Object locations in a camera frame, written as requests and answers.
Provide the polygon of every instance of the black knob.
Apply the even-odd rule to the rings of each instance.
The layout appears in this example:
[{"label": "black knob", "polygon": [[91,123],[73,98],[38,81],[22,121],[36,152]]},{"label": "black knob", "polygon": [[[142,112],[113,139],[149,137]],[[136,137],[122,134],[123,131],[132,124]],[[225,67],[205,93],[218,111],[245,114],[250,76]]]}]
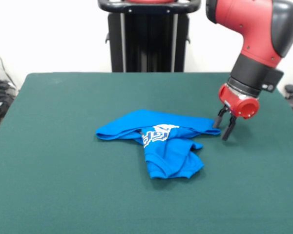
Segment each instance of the black knob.
[{"label": "black knob", "polygon": [[284,88],[288,94],[293,94],[293,85],[292,84],[288,84]]}]

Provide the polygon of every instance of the blue cloth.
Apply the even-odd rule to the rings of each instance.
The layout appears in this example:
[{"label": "blue cloth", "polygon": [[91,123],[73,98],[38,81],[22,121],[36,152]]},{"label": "blue cloth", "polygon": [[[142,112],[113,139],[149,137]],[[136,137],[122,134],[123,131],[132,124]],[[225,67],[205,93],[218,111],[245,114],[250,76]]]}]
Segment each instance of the blue cloth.
[{"label": "blue cloth", "polygon": [[179,116],[138,110],[96,131],[102,140],[133,139],[145,149],[145,161],[151,178],[190,178],[203,166],[192,149],[202,144],[189,140],[201,134],[218,135],[208,118]]}]

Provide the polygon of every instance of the cable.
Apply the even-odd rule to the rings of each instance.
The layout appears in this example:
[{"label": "cable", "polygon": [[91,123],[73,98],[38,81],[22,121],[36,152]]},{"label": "cable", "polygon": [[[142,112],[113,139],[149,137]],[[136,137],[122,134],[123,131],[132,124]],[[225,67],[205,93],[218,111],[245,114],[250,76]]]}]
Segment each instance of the cable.
[{"label": "cable", "polygon": [[3,69],[4,73],[5,73],[6,76],[9,78],[9,80],[11,81],[11,83],[16,87],[14,81],[13,81],[12,78],[9,76],[9,74],[6,72],[5,67],[4,67],[4,64],[3,64],[3,60],[2,60],[1,57],[0,57],[0,62],[1,62],[1,66],[2,66],[2,69]]},{"label": "cable", "polygon": [[8,80],[0,80],[0,121],[4,118],[15,99],[16,90]]}]

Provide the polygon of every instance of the green table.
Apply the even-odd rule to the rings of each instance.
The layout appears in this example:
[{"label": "green table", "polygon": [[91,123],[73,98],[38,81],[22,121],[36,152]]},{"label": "green table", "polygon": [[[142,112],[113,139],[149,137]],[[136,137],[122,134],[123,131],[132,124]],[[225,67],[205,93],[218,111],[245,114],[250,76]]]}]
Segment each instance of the green table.
[{"label": "green table", "polygon": [[293,234],[293,111],[277,92],[227,142],[194,139],[191,179],[151,180],[142,146],[94,136],[138,109],[214,118],[227,77],[29,75],[0,126],[0,234]]}]

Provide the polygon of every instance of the white wall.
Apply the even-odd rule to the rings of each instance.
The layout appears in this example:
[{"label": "white wall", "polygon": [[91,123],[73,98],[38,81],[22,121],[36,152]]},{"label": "white wall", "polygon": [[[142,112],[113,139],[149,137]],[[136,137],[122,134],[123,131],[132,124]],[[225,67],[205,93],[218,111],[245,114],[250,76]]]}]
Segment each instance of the white wall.
[{"label": "white wall", "polygon": [[[0,0],[0,55],[21,86],[31,72],[110,72],[107,12],[96,0]],[[242,37],[205,15],[205,0],[190,14],[186,72],[228,72],[242,47]],[[293,47],[279,69],[279,88],[293,83]]]}]

